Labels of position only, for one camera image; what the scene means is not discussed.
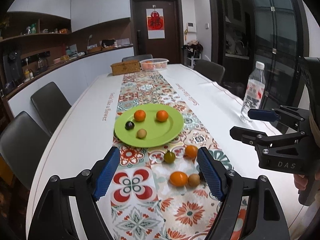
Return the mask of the person's right hand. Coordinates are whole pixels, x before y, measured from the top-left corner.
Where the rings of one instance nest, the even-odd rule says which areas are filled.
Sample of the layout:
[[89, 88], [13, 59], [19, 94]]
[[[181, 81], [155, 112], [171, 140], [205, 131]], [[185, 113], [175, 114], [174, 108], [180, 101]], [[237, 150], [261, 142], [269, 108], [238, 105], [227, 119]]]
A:
[[308, 185], [308, 178], [305, 175], [294, 174], [295, 187], [301, 191], [304, 191]]

